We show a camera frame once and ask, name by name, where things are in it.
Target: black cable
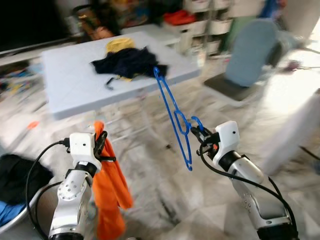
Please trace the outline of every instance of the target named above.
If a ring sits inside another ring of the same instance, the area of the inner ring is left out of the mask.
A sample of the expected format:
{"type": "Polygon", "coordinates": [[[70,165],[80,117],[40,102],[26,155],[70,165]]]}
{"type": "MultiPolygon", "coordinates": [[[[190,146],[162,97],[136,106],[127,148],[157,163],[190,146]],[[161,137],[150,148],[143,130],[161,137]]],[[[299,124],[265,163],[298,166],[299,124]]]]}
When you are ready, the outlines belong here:
{"type": "Polygon", "coordinates": [[[39,193],[38,197],[36,198],[35,200],[35,204],[34,204],[34,215],[35,215],[35,222],[39,225],[40,227],[40,224],[39,224],[39,219],[38,219],[38,204],[39,204],[39,201],[41,199],[41,196],[46,192],[48,191],[49,189],[57,186],[57,185],[60,185],[62,183],[62,181],[59,181],[59,182],[56,182],[54,184],[51,184],[49,186],[46,186],[43,190],[41,190],[41,192],[39,193]]]}
{"type": "Polygon", "coordinates": [[[272,186],[274,187],[276,193],[283,199],[282,194],[278,188],[278,186],[276,185],[276,183],[268,176],[269,182],[272,184],[272,186]]]}
{"type": "Polygon", "coordinates": [[[35,222],[34,218],[32,217],[32,212],[31,212],[31,208],[30,208],[30,200],[29,200],[29,178],[31,176],[31,173],[35,167],[35,165],[37,164],[37,162],[39,162],[40,158],[45,154],[45,152],[52,148],[53,146],[55,145],[59,145],[59,144],[62,144],[64,145],[65,144],[65,141],[61,140],[61,141],[57,141],[55,143],[52,143],[50,144],[49,146],[47,146],[41,153],[40,155],[36,158],[36,160],[34,161],[33,165],[31,166],[30,170],[29,170],[29,173],[26,177],[26,182],[25,182],[25,205],[26,205],[26,209],[27,209],[27,212],[28,212],[28,215],[29,215],[29,218],[31,220],[31,223],[32,225],[34,226],[34,228],[36,229],[36,231],[39,233],[39,235],[41,236],[41,238],[43,240],[47,240],[48,237],[47,235],[44,233],[44,231],[41,229],[41,227],[39,226],[38,223],[35,222]]]}
{"type": "Polygon", "coordinates": [[[297,232],[297,223],[296,223],[296,219],[295,219],[295,216],[294,216],[294,213],[291,209],[291,207],[289,206],[289,204],[282,198],[280,197],[277,193],[275,193],[274,191],[270,190],[269,188],[259,184],[259,183],[256,183],[254,181],[250,181],[248,179],[245,179],[243,177],[239,177],[239,176],[235,176],[235,175],[232,175],[232,174],[229,174],[227,172],[224,172],[224,171],[220,171],[214,167],[212,167],[209,163],[207,163],[205,157],[204,157],[204,153],[203,153],[203,147],[204,147],[205,143],[202,143],[200,145],[200,149],[199,149],[199,152],[200,152],[200,157],[201,157],[201,160],[203,161],[203,163],[213,172],[217,173],[217,174],[220,174],[222,176],[225,176],[225,177],[228,177],[228,178],[231,178],[231,179],[235,179],[235,180],[239,180],[239,181],[242,181],[244,183],[247,183],[247,184],[251,184],[255,187],[258,187],[262,190],[265,190],[267,193],[271,194],[272,196],[276,197],[280,202],[282,202],[282,204],[284,205],[284,207],[286,208],[286,210],[288,211],[289,213],[289,216],[290,216],[290,219],[291,219],[291,222],[292,222],[292,226],[293,228],[295,229],[295,231],[297,232]]]}
{"type": "Polygon", "coordinates": [[[306,152],[307,154],[309,154],[311,157],[315,158],[316,160],[320,161],[320,157],[318,157],[317,155],[313,154],[312,152],[310,152],[308,149],[306,149],[304,146],[300,146],[300,148],[306,152]]]}

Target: television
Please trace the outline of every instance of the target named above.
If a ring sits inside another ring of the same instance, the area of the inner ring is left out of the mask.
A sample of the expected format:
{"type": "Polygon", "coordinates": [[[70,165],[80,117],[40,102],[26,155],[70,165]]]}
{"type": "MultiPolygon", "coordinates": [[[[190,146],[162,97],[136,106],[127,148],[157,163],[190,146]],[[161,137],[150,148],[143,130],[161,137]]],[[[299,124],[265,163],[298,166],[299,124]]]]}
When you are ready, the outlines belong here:
{"type": "Polygon", "coordinates": [[[0,5],[0,55],[68,39],[54,0],[2,0],[0,5]]]}

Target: orange towel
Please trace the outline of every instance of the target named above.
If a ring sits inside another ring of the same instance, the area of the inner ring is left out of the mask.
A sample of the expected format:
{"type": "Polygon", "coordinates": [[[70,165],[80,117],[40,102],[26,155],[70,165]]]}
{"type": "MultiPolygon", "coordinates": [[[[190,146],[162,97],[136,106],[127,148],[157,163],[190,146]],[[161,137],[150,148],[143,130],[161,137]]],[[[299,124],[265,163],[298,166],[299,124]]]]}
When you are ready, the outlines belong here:
{"type": "MultiPolygon", "coordinates": [[[[94,129],[98,139],[104,130],[104,124],[97,121],[94,123],[94,129]]],[[[115,157],[108,139],[105,140],[101,156],[115,157]]],[[[133,199],[118,160],[102,162],[102,170],[94,176],[92,188],[95,204],[98,208],[97,237],[99,240],[116,239],[125,231],[125,222],[119,207],[128,209],[133,206],[133,199]]]]}

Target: marble floor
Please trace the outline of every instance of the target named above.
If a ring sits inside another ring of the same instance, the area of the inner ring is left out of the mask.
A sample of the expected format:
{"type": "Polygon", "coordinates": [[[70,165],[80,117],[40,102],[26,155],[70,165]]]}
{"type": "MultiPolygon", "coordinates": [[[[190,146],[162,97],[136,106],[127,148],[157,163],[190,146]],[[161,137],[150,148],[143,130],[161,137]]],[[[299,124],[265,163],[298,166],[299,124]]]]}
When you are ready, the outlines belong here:
{"type": "MultiPolygon", "coordinates": [[[[301,60],[306,65],[320,62],[319,55],[307,51],[294,52],[289,58],[301,60]]],[[[191,108],[200,92],[201,82],[217,72],[215,66],[215,62],[208,62],[200,77],[172,88],[183,112],[187,113],[191,108]]],[[[239,152],[259,165],[264,141],[319,87],[320,72],[316,70],[276,74],[270,80],[255,121],[240,132],[239,152]]],[[[224,121],[210,108],[215,101],[213,97],[205,98],[196,112],[207,128],[214,128],[224,121]]],[[[136,100],[126,101],[117,107],[126,115],[136,112],[138,103],[136,100]]],[[[193,171],[185,167],[159,92],[147,97],[146,107],[157,132],[173,145],[173,149],[164,149],[147,132],[114,144],[134,197],[134,208],[123,211],[127,230],[120,239],[135,236],[143,240],[257,240],[229,179],[204,166],[196,155],[199,143],[194,137],[190,138],[193,171]]],[[[110,112],[114,110],[114,106],[103,109],[107,120],[113,118],[110,112]]],[[[239,120],[244,110],[226,109],[234,120],[239,120]]],[[[88,129],[87,123],[93,116],[88,112],[53,120],[43,86],[39,84],[0,102],[0,141],[12,152],[34,158],[50,143],[88,129]],[[39,125],[27,131],[27,125],[32,121],[39,121],[39,125]]],[[[140,122],[139,115],[128,116],[120,126],[110,125],[106,129],[112,138],[119,128],[138,126],[140,122]]],[[[315,129],[307,147],[315,151],[319,145],[320,130],[315,129]]],[[[66,170],[72,166],[71,157],[59,146],[49,151],[42,163],[53,170],[56,180],[63,179],[66,170]]],[[[312,166],[313,159],[301,152],[273,176],[292,207],[301,240],[320,239],[320,176],[312,166]]]]}

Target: blue hanger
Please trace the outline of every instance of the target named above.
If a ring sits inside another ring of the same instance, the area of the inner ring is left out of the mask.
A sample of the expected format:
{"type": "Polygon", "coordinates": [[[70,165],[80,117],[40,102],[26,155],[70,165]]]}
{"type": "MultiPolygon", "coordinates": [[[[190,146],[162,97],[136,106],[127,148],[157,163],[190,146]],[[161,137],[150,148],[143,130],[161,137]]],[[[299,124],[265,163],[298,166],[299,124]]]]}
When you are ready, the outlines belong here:
{"type": "MultiPolygon", "coordinates": [[[[190,132],[190,129],[192,128],[192,125],[191,125],[190,122],[188,122],[186,116],[178,108],[177,102],[176,102],[174,96],[172,95],[172,93],[170,91],[170,88],[169,88],[166,80],[164,79],[164,77],[163,76],[159,76],[159,72],[160,72],[159,69],[157,67],[154,67],[153,72],[154,72],[155,79],[156,79],[156,81],[158,83],[158,86],[160,88],[161,95],[163,97],[163,101],[164,101],[165,107],[166,107],[166,109],[168,111],[168,114],[169,114],[169,117],[170,117],[170,120],[171,120],[171,123],[172,123],[172,126],[173,126],[173,130],[174,130],[176,139],[178,140],[178,143],[179,143],[179,146],[180,146],[180,149],[181,149],[184,161],[185,161],[185,165],[186,165],[186,167],[188,168],[189,171],[192,171],[192,157],[191,157],[191,149],[190,149],[190,143],[189,143],[189,138],[188,138],[188,134],[190,132]],[[177,126],[179,128],[180,134],[184,135],[184,137],[185,137],[185,142],[186,142],[186,147],[187,147],[187,152],[188,152],[188,158],[186,157],[184,147],[181,144],[181,140],[180,140],[177,128],[176,128],[176,124],[175,124],[174,118],[173,118],[173,116],[171,114],[171,111],[170,111],[170,108],[169,108],[169,105],[168,105],[168,101],[167,101],[167,98],[165,96],[165,93],[164,93],[164,90],[162,88],[161,83],[163,83],[164,87],[166,88],[166,90],[169,93],[169,96],[170,96],[170,98],[171,98],[171,100],[173,102],[173,105],[174,105],[174,108],[175,108],[175,110],[173,111],[173,114],[174,114],[177,126]],[[183,131],[183,129],[181,127],[181,124],[179,122],[178,116],[180,116],[184,121],[185,131],[183,131]]],[[[191,119],[197,122],[197,124],[199,125],[199,128],[200,128],[201,131],[204,130],[204,127],[203,127],[201,121],[199,120],[199,118],[197,118],[196,116],[192,116],[191,119]]]]}

